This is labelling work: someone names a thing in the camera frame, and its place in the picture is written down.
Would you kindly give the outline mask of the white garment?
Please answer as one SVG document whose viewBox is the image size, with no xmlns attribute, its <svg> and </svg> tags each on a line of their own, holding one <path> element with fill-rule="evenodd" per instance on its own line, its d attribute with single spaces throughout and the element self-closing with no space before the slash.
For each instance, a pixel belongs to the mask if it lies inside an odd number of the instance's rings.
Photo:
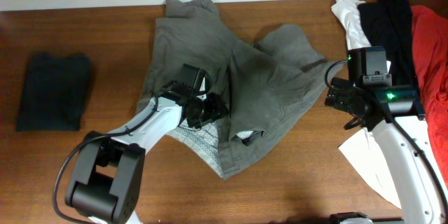
<svg viewBox="0 0 448 224">
<path fill-rule="evenodd" d="M 360 0 L 335 0 L 331 7 L 331 11 L 346 31 L 349 50 L 371 46 L 361 27 L 361 15 L 358 10 L 361 3 Z M 371 189 L 393 206 L 401 207 L 386 160 L 371 132 L 365 127 L 361 128 L 339 146 L 339 151 Z"/>
</svg>

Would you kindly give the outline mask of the red garment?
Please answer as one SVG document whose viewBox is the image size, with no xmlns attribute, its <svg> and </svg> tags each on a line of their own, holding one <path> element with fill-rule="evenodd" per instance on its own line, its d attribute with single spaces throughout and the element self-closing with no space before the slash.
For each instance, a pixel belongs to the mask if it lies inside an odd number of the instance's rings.
<svg viewBox="0 0 448 224">
<path fill-rule="evenodd" d="M 431 148 L 447 181 L 447 19 L 412 6 L 412 54 Z"/>
</svg>

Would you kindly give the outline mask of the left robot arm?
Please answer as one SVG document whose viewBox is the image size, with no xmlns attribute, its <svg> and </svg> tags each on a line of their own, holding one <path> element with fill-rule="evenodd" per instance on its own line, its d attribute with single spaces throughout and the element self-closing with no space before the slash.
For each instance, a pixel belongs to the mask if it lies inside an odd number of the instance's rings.
<svg viewBox="0 0 448 224">
<path fill-rule="evenodd" d="M 182 122 L 200 130 L 228 114 L 210 89 L 205 70 L 184 64 L 129 122 L 85 136 L 62 165 L 76 161 L 64 201 L 83 216 L 82 223 L 139 223 L 135 208 L 149 150 Z"/>
</svg>

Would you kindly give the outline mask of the folded dark green shirt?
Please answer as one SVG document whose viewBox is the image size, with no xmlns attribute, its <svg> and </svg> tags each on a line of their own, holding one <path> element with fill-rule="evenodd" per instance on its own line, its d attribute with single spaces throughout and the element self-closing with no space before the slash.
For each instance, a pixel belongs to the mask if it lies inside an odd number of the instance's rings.
<svg viewBox="0 0 448 224">
<path fill-rule="evenodd" d="M 35 54 L 27 65 L 17 132 L 78 131 L 90 81 L 91 61 L 83 53 Z"/>
</svg>

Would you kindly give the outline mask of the grey cargo shorts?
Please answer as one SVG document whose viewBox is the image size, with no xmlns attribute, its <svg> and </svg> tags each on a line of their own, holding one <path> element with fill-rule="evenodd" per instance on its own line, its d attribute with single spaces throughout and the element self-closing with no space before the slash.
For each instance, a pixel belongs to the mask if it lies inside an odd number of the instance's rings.
<svg viewBox="0 0 448 224">
<path fill-rule="evenodd" d="M 295 24 L 283 24 L 251 45 L 224 25 L 212 0 L 166 0 L 137 110 L 184 64 L 209 74 L 211 91 L 222 96 L 229 113 L 199 131 L 178 127 L 170 136 L 221 179 L 264 158 L 315 104 L 324 78 L 339 70 Z"/>
</svg>

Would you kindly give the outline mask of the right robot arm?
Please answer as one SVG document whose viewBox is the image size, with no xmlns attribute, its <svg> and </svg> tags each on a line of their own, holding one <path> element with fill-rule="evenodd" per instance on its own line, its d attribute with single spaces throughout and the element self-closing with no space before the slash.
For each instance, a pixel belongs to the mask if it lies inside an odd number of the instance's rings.
<svg viewBox="0 0 448 224">
<path fill-rule="evenodd" d="M 325 77 L 325 105 L 349 113 L 381 149 L 405 223 L 446 223 L 447 187 L 435 161 L 419 93 L 393 84 L 381 46 L 349 50 L 348 79 Z"/>
</svg>

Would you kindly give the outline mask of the black garment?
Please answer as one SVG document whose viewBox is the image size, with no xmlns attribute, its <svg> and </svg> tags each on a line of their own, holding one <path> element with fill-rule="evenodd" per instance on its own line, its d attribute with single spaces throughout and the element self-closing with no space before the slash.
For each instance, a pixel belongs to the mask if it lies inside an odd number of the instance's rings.
<svg viewBox="0 0 448 224">
<path fill-rule="evenodd" d="M 391 62 L 394 85 L 418 86 L 412 57 L 412 11 L 408 0 L 376 0 L 358 5 L 360 23 L 372 46 L 382 46 Z"/>
</svg>

